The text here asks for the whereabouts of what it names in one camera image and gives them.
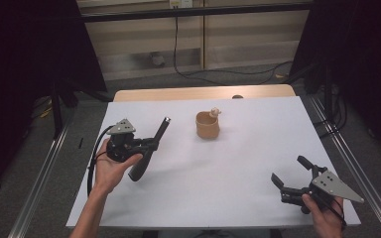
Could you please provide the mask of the white table mat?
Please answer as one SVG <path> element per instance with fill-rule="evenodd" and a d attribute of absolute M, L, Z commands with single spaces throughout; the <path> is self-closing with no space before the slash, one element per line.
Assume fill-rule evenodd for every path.
<path fill-rule="evenodd" d="M 219 135 L 200 138 L 195 116 L 216 107 Z M 102 125 L 123 118 L 136 137 L 171 123 L 138 181 L 124 178 L 109 194 L 101 223 L 129 229 L 300 227 L 311 218 L 281 201 L 271 181 L 305 187 L 312 175 L 298 161 L 332 163 L 298 96 L 255 99 L 113 102 Z"/>

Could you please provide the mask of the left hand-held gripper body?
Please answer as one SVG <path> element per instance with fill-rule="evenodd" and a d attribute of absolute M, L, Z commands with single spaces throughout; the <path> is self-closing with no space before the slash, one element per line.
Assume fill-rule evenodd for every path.
<path fill-rule="evenodd" d="M 113 125 L 106 134 L 110 136 L 106 145 L 107 156 L 120 163 L 126 162 L 136 154 L 145 154 L 141 140 L 135 139 L 135 127 L 128 119 L 122 119 Z"/>

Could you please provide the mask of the black curtain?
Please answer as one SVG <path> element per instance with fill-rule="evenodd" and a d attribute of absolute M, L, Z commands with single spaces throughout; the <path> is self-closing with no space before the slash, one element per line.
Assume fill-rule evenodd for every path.
<path fill-rule="evenodd" d="M 312 0 L 290 75 L 329 75 L 381 140 L 381 0 Z"/>
<path fill-rule="evenodd" d="M 32 122 L 35 101 L 106 85 L 77 0 L 0 0 L 0 177 Z"/>

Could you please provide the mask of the aluminium floor rail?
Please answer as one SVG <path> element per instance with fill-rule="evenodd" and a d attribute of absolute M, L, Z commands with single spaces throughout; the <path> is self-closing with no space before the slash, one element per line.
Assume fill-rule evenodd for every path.
<path fill-rule="evenodd" d="M 344 236 L 381 238 L 380 141 L 350 106 L 342 108 L 342 128 L 326 120 L 324 106 L 317 97 L 310 97 L 307 106 L 311 117 L 320 122 L 317 131 L 337 173 L 365 198 L 364 203 L 353 205 L 361 224 L 347 228 Z"/>
<path fill-rule="evenodd" d="M 67 135 L 67 131 L 72 123 L 74 114 L 75 109 L 69 109 L 67 115 L 64 117 L 62 130 L 53 139 L 41 170 L 33 184 L 32 189 L 29 192 L 26 201 L 24 202 L 21 211 L 17 216 L 17 219 L 8 235 L 8 238 L 25 238 L 32 218 L 40 203 L 41 197 L 45 190 L 45 186 L 49 180 L 49 176 L 64 144 L 64 140 Z"/>

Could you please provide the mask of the beige low cabinet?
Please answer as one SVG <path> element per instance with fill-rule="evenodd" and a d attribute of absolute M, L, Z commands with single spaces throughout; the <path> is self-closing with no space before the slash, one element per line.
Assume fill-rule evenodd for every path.
<path fill-rule="evenodd" d="M 193 8 L 307 0 L 192 0 Z M 76 0 L 81 14 L 171 9 L 169 0 Z M 162 18 L 88 23 L 105 80 L 179 70 L 278 63 L 295 56 L 309 12 Z"/>

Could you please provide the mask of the person's right hand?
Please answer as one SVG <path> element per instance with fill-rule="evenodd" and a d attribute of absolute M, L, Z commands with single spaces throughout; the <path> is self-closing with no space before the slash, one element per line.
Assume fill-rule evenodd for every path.
<path fill-rule="evenodd" d="M 302 196 L 310 210 L 314 229 L 318 238 L 342 238 L 342 221 L 331 210 L 320 210 L 317 203 L 308 195 Z"/>

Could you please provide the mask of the person's left hand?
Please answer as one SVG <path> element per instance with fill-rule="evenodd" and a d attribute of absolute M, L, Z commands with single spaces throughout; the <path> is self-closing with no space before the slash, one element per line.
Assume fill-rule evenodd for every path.
<path fill-rule="evenodd" d="M 95 183 L 91 195 L 108 195 L 121 182 L 125 172 L 143 158 L 141 154 L 136 154 L 124 163 L 115 162 L 107 156 L 107 143 L 108 139 L 105 139 L 97 153 Z"/>

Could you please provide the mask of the tan cup with bear figure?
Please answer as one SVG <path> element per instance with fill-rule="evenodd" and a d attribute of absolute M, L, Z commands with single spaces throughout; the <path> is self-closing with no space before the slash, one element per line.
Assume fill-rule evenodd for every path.
<path fill-rule="evenodd" d="M 200 111 L 195 116 L 196 133 L 202 139 L 215 139 L 219 135 L 218 116 L 221 111 L 213 107 L 209 111 Z"/>

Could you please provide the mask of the black horizontal bar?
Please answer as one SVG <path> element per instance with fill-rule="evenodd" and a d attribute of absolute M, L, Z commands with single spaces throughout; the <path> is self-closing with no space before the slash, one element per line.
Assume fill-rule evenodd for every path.
<path fill-rule="evenodd" d="M 310 10 L 314 2 L 277 3 L 260 5 L 222 6 L 222 7 L 198 7 L 186 9 L 166 9 L 123 13 L 84 14 L 79 17 L 83 23 L 113 22 L 130 20 L 148 20 L 177 17 L 198 17 L 229 14 L 251 14 L 284 11 Z"/>

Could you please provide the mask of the black metal stand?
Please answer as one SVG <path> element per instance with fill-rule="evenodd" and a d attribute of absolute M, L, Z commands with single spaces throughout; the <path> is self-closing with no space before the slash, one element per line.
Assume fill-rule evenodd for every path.
<path fill-rule="evenodd" d="M 321 86 L 324 93 L 325 118 L 333 121 L 331 70 L 326 63 L 313 63 L 305 78 L 305 91 L 308 94 L 316 93 Z"/>
<path fill-rule="evenodd" d="M 52 85 L 51 100 L 55 125 L 54 138 L 57 139 L 64 127 L 61 102 L 68 108 L 73 108 L 78 104 L 78 99 L 74 95 L 73 83 L 67 79 L 55 80 Z"/>

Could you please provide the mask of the white wall socket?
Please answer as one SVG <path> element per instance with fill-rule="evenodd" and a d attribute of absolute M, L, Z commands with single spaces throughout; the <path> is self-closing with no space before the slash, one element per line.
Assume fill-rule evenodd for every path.
<path fill-rule="evenodd" d="M 171 9 L 179 9 L 179 8 L 192 8 L 193 2 L 192 0 L 169 0 Z"/>

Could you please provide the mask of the black kitchen knife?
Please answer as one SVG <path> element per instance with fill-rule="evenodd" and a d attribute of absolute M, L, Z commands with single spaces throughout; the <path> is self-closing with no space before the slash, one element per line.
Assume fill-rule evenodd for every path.
<path fill-rule="evenodd" d="M 155 136 L 153 137 L 156 140 L 159 140 L 159 145 L 160 145 L 160 141 L 161 141 L 163 135 L 165 134 L 167 128 L 170 125 L 170 122 L 171 122 L 171 119 L 169 117 L 165 117 L 164 120 L 162 121 L 158 131 L 156 132 Z M 155 151 L 157 151 L 159 145 L 156 145 L 155 147 L 154 146 L 150 146 L 150 147 L 153 147 L 155 149 Z M 130 170 L 130 172 L 128 174 L 129 178 L 132 181 L 138 181 L 143 176 L 147 167 L 150 164 L 153 153 L 147 153 L 145 156 L 143 156 L 143 158 L 136 165 L 134 165 L 132 167 L 132 169 Z"/>

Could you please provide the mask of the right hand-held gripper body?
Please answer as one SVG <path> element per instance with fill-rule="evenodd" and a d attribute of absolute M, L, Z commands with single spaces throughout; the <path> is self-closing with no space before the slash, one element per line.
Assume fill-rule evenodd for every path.
<path fill-rule="evenodd" d="M 332 203 L 337 197 L 359 203 L 364 202 L 363 197 L 326 167 L 308 166 L 308 171 L 312 172 L 313 178 L 307 187 L 286 187 L 280 181 L 280 195 L 283 203 L 297 205 L 303 214 L 309 214 L 311 211 L 302 199 L 304 194 L 309 194 L 319 209 L 331 209 Z"/>

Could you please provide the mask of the wooden table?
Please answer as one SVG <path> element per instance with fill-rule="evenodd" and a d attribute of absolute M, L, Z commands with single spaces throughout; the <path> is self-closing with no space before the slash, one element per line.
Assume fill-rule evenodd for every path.
<path fill-rule="evenodd" d="M 293 87 L 288 84 L 267 84 L 119 90 L 115 93 L 113 101 L 232 99 L 232 96 L 236 94 L 242 95 L 244 98 L 287 97 L 296 95 Z"/>

